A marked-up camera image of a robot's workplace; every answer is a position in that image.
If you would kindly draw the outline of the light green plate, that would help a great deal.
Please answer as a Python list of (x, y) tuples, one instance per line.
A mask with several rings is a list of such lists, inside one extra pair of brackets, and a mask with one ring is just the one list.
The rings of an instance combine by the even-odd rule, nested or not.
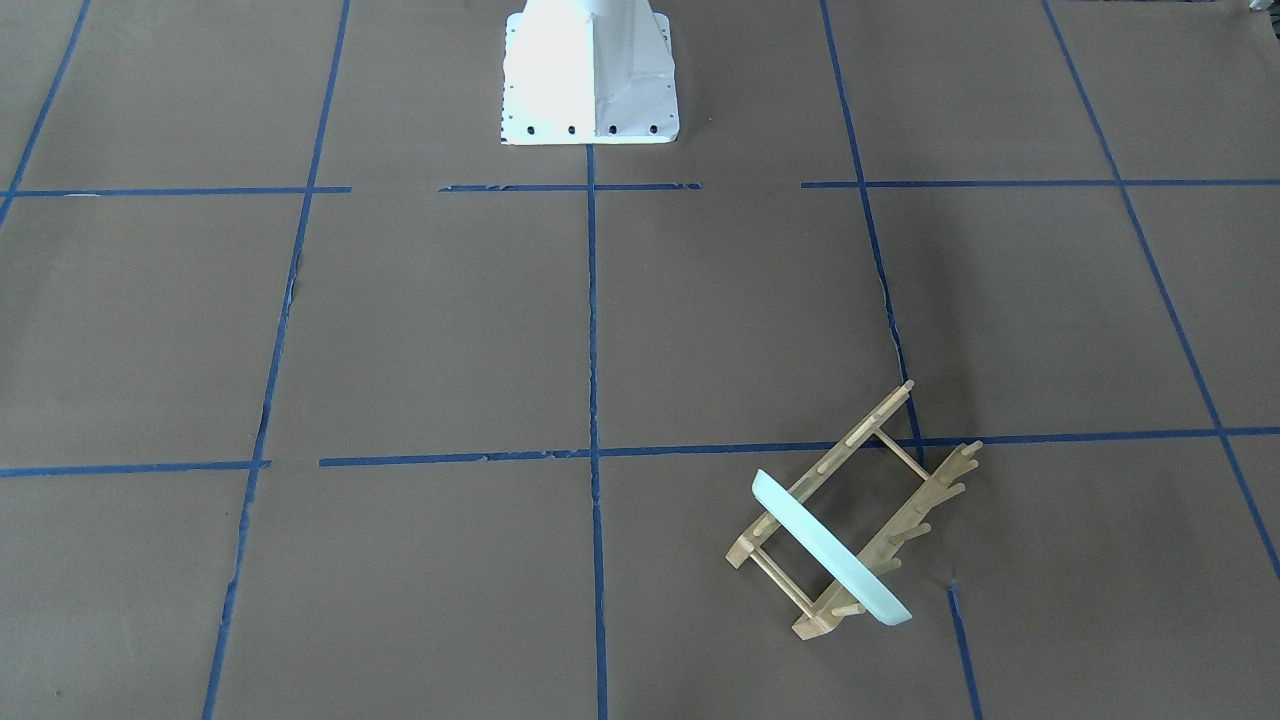
[(765, 511), (879, 623), (896, 626), (913, 619), (884, 583), (767, 471), (756, 470), (751, 492)]

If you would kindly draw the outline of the wooden plate rack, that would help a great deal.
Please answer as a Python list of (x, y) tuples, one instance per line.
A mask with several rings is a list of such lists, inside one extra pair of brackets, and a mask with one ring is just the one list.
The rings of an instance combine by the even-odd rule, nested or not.
[[(965, 491), (961, 478), (979, 466), (983, 446), (979, 441), (959, 445), (937, 468), (925, 468), (886, 428), (911, 400), (914, 386), (904, 380), (893, 388), (796, 480), (777, 480), (886, 587), (886, 577), (902, 565), (902, 547), (931, 532), (931, 511)], [(724, 557), (732, 568), (754, 562), (791, 600), (800, 611), (792, 624), (800, 639), (826, 635), (847, 618), (873, 618), (763, 510)], [(795, 541), (829, 575), (819, 594), (809, 596), (767, 551), (777, 536)]]

